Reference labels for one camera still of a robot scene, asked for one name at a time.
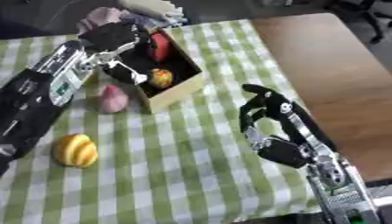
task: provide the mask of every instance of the white and green check pattern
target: white and green check pattern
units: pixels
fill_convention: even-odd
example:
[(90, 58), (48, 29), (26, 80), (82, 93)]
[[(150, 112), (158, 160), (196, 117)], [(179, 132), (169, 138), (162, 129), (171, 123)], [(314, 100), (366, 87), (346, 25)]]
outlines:
[[(304, 171), (259, 158), (239, 131), (239, 107), (252, 96), (243, 83), (298, 99), (251, 23), (168, 32), (203, 70), (203, 89), (154, 115), (142, 114), (135, 99), (127, 111), (104, 115), (96, 96), (113, 80), (93, 76), (37, 147), (0, 179), (0, 223), (221, 223), (314, 205)], [(2, 84), (72, 38), (1, 42)], [(282, 134), (270, 121), (259, 129)], [(81, 170), (53, 162), (53, 141), (68, 133), (97, 143), (96, 164)]]

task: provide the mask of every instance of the white cloth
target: white cloth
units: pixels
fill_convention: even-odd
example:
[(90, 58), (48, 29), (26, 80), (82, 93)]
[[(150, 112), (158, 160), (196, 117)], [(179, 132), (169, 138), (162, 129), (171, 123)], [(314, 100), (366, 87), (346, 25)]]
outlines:
[(119, 3), (130, 11), (144, 14), (151, 18), (167, 20), (167, 18), (182, 18), (183, 9), (163, 0), (119, 0)]

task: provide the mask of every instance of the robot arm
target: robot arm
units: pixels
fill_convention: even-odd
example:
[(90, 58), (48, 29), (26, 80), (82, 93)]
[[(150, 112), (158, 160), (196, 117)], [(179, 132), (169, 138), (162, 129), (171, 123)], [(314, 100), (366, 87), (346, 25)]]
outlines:
[(123, 64), (119, 55), (149, 44), (150, 35), (142, 27), (105, 24), (60, 45), (5, 84), (0, 89), (0, 177), (50, 129), (97, 67), (121, 82), (147, 81), (147, 75)]
[[(246, 84), (243, 89), (257, 94), (240, 110), (241, 132), (252, 150), (279, 164), (296, 169), (306, 166), (307, 180), (326, 223), (382, 223), (361, 175), (301, 106), (266, 87)], [(252, 109), (259, 110), (252, 114)], [(280, 122), (289, 139), (259, 133), (254, 122), (263, 117)]]

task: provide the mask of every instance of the cloth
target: cloth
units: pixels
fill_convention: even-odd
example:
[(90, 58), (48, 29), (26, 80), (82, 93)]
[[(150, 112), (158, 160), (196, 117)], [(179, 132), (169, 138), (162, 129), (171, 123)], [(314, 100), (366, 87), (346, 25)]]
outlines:
[(100, 7), (88, 13), (86, 18), (79, 21), (76, 26), (79, 34), (82, 34), (101, 25), (118, 23), (121, 21), (120, 16), (122, 14), (123, 12), (116, 8)]
[(85, 18), (76, 24), (76, 26), (79, 30), (78, 34), (81, 35), (98, 26), (108, 23), (118, 23), (120, 21), (135, 22), (142, 25), (147, 30), (180, 27), (188, 22), (185, 17), (165, 17), (164, 20), (158, 20), (129, 10), (100, 7), (89, 12)]
[[(167, 31), (203, 70), (203, 89), (154, 115), (141, 113), (130, 90), (125, 112), (104, 115), (96, 97), (114, 80), (91, 77), (32, 153), (0, 179), (0, 223), (229, 223), (315, 205), (304, 170), (259, 158), (240, 133), (238, 110), (252, 97), (241, 84), (298, 98), (251, 23)], [(0, 42), (0, 83), (72, 38)], [(272, 121), (258, 125), (282, 134)], [(53, 141), (69, 133), (97, 143), (94, 165), (81, 170), (51, 159)]]
[(165, 20), (167, 17), (183, 17), (183, 9), (176, 7), (170, 1), (164, 0), (119, 0), (122, 7), (134, 11), (139, 14), (144, 14), (150, 18)]

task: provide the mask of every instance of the silver robotic hand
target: silver robotic hand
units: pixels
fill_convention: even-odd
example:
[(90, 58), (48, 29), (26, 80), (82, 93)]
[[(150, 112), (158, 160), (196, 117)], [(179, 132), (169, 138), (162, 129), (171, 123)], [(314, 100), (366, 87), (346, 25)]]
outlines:
[[(242, 87), (256, 96), (241, 107), (241, 132), (261, 158), (296, 169), (305, 166), (325, 223), (383, 223), (357, 169), (336, 152), (301, 106), (270, 88)], [(263, 117), (280, 122), (289, 138), (259, 133), (254, 123)]]

